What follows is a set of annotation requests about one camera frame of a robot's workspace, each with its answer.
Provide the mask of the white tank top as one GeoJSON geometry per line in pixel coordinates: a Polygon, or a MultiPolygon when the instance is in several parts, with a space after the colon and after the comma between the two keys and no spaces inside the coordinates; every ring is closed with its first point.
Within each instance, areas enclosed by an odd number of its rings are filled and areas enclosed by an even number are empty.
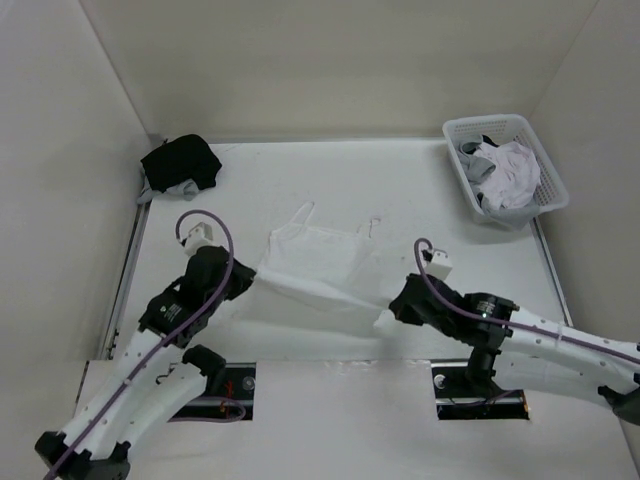
{"type": "Polygon", "coordinates": [[[246,317],[267,324],[374,335],[394,283],[368,234],[315,227],[315,204],[303,204],[273,230],[258,265],[246,317]]]}

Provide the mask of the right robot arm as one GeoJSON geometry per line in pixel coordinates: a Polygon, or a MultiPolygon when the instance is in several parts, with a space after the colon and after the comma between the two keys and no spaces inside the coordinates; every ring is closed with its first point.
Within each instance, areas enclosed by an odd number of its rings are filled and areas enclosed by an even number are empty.
{"type": "Polygon", "coordinates": [[[639,346],[548,321],[485,292],[460,294],[410,274],[391,301],[396,320],[428,325],[471,349],[463,383],[476,397],[535,390],[573,397],[639,422],[639,346]]]}

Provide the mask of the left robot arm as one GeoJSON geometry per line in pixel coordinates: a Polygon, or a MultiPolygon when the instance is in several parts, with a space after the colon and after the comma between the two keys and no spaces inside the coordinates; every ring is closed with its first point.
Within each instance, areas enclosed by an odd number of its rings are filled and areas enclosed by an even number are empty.
{"type": "Polygon", "coordinates": [[[185,273],[149,301],[93,399],[63,428],[37,440],[47,478],[124,479],[138,442],[190,401],[219,395],[226,361],[192,341],[219,306],[244,294],[255,276],[223,247],[198,248],[185,273]]]}

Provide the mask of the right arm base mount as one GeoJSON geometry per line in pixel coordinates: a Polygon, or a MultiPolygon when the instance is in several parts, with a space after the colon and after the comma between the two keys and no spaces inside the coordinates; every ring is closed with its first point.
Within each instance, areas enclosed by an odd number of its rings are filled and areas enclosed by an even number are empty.
{"type": "Polygon", "coordinates": [[[495,371],[472,353],[468,360],[431,363],[436,415],[441,421],[498,421],[530,419],[522,390],[504,390],[495,371]]]}

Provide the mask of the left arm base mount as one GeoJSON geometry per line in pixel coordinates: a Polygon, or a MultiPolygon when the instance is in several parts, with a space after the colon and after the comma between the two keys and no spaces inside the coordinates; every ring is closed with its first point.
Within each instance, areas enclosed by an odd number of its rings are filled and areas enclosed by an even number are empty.
{"type": "Polygon", "coordinates": [[[228,364],[220,379],[209,381],[204,393],[181,408],[171,422],[251,421],[254,413],[256,375],[255,363],[228,364]]]}

